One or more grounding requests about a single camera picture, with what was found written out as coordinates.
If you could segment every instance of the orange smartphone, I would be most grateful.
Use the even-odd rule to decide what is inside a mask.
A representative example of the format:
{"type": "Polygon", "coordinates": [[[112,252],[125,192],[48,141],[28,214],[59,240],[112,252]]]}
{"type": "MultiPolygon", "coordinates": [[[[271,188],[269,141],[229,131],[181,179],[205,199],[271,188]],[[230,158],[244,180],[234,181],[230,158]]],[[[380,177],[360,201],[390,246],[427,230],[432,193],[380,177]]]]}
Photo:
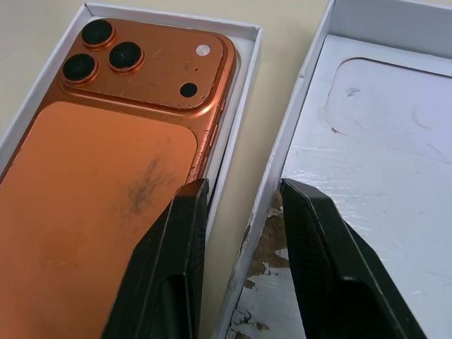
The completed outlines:
{"type": "Polygon", "coordinates": [[[225,36],[88,23],[0,186],[0,338],[99,338],[133,248],[202,176],[236,66],[225,36]]]}

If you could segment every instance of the orange metal surface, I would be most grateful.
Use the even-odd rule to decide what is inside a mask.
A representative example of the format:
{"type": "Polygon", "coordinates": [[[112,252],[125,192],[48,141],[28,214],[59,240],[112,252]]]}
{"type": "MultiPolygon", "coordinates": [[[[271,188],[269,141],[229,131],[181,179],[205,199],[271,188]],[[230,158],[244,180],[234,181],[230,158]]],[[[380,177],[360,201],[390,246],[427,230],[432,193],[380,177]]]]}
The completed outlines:
{"type": "Polygon", "coordinates": [[[236,64],[226,37],[107,19],[61,66],[0,181],[0,338],[99,338],[138,240],[177,188],[202,177],[236,64]],[[136,43],[138,66],[109,64],[136,43]],[[199,45],[210,53],[200,56],[199,45]],[[197,92],[180,89],[194,83],[197,92]]]}

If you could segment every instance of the beige table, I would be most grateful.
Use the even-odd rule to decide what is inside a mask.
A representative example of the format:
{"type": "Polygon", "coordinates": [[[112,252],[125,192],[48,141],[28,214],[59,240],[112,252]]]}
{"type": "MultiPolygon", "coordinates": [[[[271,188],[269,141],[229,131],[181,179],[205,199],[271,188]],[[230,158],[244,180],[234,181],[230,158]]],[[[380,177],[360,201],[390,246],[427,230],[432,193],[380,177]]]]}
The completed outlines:
{"type": "MultiPolygon", "coordinates": [[[[201,338],[208,338],[237,257],[268,154],[327,0],[109,0],[263,26],[262,61],[206,253],[201,338]]],[[[452,0],[434,0],[452,5],[452,0]]],[[[59,41],[80,0],[1,0],[0,133],[59,41]]]]}

